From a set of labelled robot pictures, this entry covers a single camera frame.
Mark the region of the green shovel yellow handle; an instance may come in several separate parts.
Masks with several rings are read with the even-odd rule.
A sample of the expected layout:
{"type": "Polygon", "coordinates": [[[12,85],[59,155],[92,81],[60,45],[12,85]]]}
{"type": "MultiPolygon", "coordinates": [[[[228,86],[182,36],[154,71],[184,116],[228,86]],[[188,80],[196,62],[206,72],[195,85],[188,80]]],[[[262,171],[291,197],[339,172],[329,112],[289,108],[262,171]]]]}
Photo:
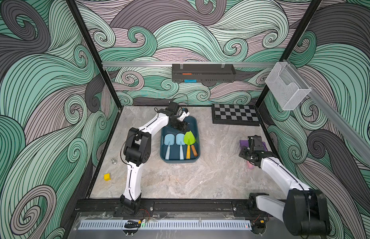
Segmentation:
{"type": "Polygon", "coordinates": [[[191,137],[194,136],[194,134],[192,133],[192,131],[188,131],[186,132],[185,134],[185,137],[184,137],[184,143],[187,145],[187,149],[186,149],[186,159],[191,159],[191,137]]]}

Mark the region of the light blue shovel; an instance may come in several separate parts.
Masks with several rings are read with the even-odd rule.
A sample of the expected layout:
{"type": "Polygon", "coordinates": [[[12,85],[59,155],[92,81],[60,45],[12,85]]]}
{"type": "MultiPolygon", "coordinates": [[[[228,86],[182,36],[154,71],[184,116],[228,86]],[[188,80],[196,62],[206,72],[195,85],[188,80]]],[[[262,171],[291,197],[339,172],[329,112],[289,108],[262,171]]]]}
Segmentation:
{"type": "Polygon", "coordinates": [[[164,138],[164,145],[167,146],[165,160],[170,159],[171,146],[175,143],[175,136],[173,134],[167,134],[164,138]]]}
{"type": "Polygon", "coordinates": [[[183,145],[185,144],[184,143],[184,137],[185,137],[185,135],[183,133],[178,133],[176,135],[176,144],[180,147],[180,150],[179,150],[180,160],[185,159],[184,150],[183,150],[183,145]]]}

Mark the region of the green shovel wooden handle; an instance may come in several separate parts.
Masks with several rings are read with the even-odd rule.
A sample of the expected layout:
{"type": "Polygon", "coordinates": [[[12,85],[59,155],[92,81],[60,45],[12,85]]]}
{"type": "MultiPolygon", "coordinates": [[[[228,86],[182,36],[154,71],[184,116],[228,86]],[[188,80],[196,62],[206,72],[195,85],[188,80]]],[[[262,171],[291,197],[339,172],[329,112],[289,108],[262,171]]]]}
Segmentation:
{"type": "Polygon", "coordinates": [[[192,152],[193,152],[193,155],[195,156],[195,157],[198,157],[198,153],[197,153],[197,150],[196,150],[196,147],[195,147],[195,143],[196,143],[196,139],[195,139],[195,137],[194,136],[192,136],[191,137],[191,150],[192,150],[192,152]]]}

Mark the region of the purple shovel pink handle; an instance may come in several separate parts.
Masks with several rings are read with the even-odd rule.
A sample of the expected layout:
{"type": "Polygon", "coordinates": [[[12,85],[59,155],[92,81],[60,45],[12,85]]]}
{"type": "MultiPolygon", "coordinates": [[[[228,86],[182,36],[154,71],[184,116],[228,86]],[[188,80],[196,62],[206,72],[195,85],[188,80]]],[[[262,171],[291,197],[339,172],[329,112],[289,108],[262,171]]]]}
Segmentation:
{"type": "MultiPolygon", "coordinates": [[[[240,140],[240,148],[241,149],[243,149],[243,147],[248,147],[249,146],[249,143],[248,143],[248,141],[246,141],[246,140],[240,140]]],[[[263,146],[263,148],[265,149],[265,151],[267,151],[267,145],[266,145],[266,143],[263,141],[262,142],[262,146],[263,146]]],[[[252,165],[250,162],[246,162],[246,165],[247,165],[247,167],[248,167],[248,169],[249,170],[253,170],[254,168],[255,168],[255,166],[254,165],[252,165]]]]}

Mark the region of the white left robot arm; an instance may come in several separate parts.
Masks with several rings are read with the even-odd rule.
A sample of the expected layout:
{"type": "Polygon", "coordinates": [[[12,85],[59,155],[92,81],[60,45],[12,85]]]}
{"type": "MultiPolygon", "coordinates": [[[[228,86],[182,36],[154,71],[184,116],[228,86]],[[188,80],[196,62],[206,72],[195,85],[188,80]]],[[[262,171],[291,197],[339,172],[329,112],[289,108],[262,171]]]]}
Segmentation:
{"type": "Polygon", "coordinates": [[[125,156],[123,163],[127,165],[127,180],[124,193],[120,197],[123,208],[130,214],[140,212],[141,179],[145,163],[151,155],[152,137],[167,125],[185,132],[189,116],[188,109],[180,107],[166,107],[157,111],[156,115],[141,127],[132,127],[128,131],[121,153],[125,156]]]}

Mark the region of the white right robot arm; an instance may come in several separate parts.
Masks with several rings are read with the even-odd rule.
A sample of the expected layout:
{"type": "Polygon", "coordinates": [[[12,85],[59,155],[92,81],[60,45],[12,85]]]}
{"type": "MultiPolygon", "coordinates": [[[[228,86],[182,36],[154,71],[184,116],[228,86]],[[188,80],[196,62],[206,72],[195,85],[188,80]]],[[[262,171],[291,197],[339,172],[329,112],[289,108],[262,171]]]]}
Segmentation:
{"type": "Polygon", "coordinates": [[[251,193],[247,202],[250,215],[269,214],[282,221],[292,235],[304,239],[331,233],[325,194],[286,169],[273,152],[266,150],[261,136],[249,136],[241,146],[239,157],[267,173],[286,196],[281,201],[267,193],[251,193]]]}

